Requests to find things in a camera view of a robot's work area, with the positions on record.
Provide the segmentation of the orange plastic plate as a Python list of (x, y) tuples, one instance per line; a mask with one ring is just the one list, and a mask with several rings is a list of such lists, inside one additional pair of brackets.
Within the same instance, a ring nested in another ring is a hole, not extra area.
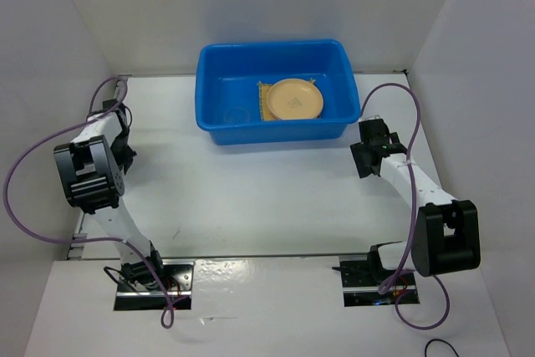
[(324, 108), (324, 97), (315, 80), (283, 79), (267, 91), (267, 107), (277, 120), (312, 120)]

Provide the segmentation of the bamboo woven mat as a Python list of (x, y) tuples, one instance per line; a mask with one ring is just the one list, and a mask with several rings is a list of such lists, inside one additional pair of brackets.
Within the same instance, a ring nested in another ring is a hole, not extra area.
[(275, 121), (278, 120), (278, 118), (272, 113), (272, 111), (268, 107), (268, 91), (271, 89), (273, 85), (262, 83), (260, 81), (257, 82), (257, 87), (259, 91), (259, 109), (260, 109), (260, 116), (262, 121)]

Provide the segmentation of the clear plastic cup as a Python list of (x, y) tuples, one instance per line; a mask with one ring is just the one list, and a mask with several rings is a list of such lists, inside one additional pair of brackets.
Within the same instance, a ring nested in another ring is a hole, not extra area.
[(241, 125), (250, 121), (250, 111), (243, 107), (233, 107), (223, 114), (223, 122), (227, 125)]

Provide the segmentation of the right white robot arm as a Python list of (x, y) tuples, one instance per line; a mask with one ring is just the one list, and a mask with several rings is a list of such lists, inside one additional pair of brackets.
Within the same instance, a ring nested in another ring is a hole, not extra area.
[(360, 142), (350, 146), (359, 174), (378, 176), (410, 205), (413, 266), (423, 277), (476, 269), (481, 263), (478, 212), (440, 188), (408, 159), (409, 151), (382, 119), (359, 122)]

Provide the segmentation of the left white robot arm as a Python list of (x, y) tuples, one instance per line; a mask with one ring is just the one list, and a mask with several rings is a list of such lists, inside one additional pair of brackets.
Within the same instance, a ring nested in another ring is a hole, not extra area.
[(126, 107), (109, 99), (89, 114), (79, 135), (54, 148), (53, 156), (69, 205), (92, 216), (107, 236), (119, 239), (115, 246), (122, 278), (155, 290), (166, 281), (166, 268), (123, 200), (124, 175), (136, 156), (128, 145), (129, 134)]

